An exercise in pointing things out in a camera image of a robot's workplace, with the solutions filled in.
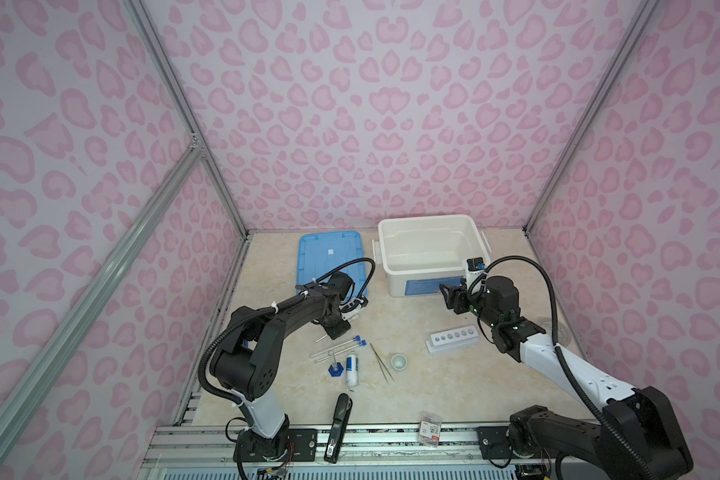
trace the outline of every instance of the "bin handle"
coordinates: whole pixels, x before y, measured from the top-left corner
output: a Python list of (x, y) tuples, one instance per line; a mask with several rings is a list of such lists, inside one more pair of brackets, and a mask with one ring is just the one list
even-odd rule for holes
[(492, 254), (493, 251), (490, 249), (490, 245), (488, 244), (488, 240), (485, 238), (485, 232), (480, 230), (480, 235), (483, 237), (483, 243), (485, 244), (485, 249), (488, 250), (489, 254)]
[(373, 261), (378, 263), (378, 258), (376, 257), (376, 244), (378, 244), (376, 240), (371, 240), (371, 245), (373, 246)]

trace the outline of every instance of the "small bowl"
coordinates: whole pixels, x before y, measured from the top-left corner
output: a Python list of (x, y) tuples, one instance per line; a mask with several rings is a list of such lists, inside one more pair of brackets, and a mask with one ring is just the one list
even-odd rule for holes
[(392, 356), (392, 368), (395, 370), (403, 370), (408, 365), (408, 359), (402, 353), (395, 353)]

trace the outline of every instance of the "ventilation grille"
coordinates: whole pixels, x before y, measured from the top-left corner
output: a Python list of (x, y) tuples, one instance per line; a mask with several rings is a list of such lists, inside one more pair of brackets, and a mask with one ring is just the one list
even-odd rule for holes
[[(253, 474), (254, 469), (246, 468)], [(165, 480), (239, 480), (234, 468), (169, 468)], [(288, 480), (517, 480), (514, 466), (292, 467)]]

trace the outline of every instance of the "wall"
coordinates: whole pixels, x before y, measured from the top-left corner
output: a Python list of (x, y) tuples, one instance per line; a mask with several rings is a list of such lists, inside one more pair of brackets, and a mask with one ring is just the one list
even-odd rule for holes
[(146, 2), (249, 228), (523, 225), (637, 0)]
[(188, 138), (116, 0), (0, 0), (0, 404)]
[(532, 240), (595, 364), (720, 479), (720, 2), (664, 2)]
[(128, 478), (168, 423), (239, 239), (196, 167), (0, 470)]

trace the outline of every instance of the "beige table surface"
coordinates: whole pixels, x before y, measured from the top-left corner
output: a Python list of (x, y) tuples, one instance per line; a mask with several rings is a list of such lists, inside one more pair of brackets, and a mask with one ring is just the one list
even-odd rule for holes
[[(483, 230), (492, 249), (491, 259), (517, 254), (534, 258), (519, 229)], [(375, 230), (361, 231), (366, 256), (373, 255)], [(255, 234), (232, 298), (232, 309), (246, 305), (253, 309), (295, 293), (298, 241), (308, 232)], [(492, 274), (512, 279), (520, 291), (523, 316), (536, 321), (549, 318), (547, 289), (538, 272), (519, 261), (499, 264)], [(354, 401), (350, 423), (418, 422), (421, 411), (440, 415), (444, 422), (507, 421), (512, 413), (532, 405), (572, 418), (591, 414), (552, 381), (535, 370), (501, 354), (484, 338), (474, 346), (432, 356), (424, 341), (430, 334), (468, 324), (477, 318), (446, 310), (442, 296), (393, 298), (387, 292), (384, 269), (378, 265), (368, 286), (368, 307), (352, 321), (352, 330), (340, 340), (360, 335), (373, 343), (394, 376), (384, 381), (370, 347), (357, 349), (360, 386), (350, 392)], [(285, 341), (274, 389), (292, 425), (331, 422), (336, 398), (346, 392), (346, 377), (331, 378), (328, 365), (315, 364), (309, 355), (331, 345), (330, 339), (315, 340), (324, 334), (317, 325), (307, 324)], [(570, 350), (580, 355), (575, 342)], [(408, 367), (396, 372), (389, 360), (401, 352)], [(218, 386), (215, 378), (211, 382)], [(229, 401), (203, 391), (192, 420), (193, 426), (220, 426), (239, 416)]]

